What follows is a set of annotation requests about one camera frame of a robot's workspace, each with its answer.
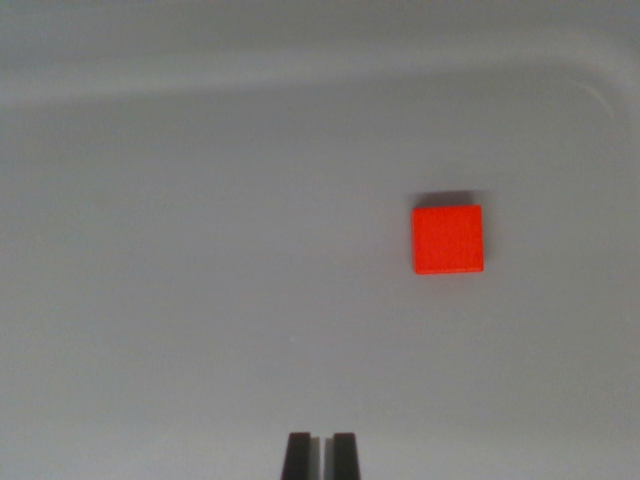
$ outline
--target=red square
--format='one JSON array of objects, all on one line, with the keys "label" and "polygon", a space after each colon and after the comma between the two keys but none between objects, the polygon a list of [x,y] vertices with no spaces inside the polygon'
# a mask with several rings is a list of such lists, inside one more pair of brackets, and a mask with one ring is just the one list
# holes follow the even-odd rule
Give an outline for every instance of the red square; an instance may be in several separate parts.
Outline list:
[{"label": "red square", "polygon": [[484,270],[480,205],[416,208],[412,224],[417,274]]}]

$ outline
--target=red block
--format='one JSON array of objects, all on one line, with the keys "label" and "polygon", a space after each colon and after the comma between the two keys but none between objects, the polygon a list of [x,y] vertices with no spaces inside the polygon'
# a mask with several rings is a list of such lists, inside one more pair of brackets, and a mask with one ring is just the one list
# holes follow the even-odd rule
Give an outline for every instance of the red block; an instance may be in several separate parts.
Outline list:
[{"label": "red block", "polygon": [[412,224],[418,275],[484,270],[480,205],[416,208]]}]

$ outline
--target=red cube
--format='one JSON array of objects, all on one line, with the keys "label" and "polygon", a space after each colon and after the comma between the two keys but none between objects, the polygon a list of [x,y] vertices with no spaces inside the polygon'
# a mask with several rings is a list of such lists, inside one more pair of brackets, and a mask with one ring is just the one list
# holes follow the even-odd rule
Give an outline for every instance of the red cube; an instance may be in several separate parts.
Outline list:
[{"label": "red cube", "polygon": [[418,275],[484,270],[480,205],[416,208],[412,226]]}]

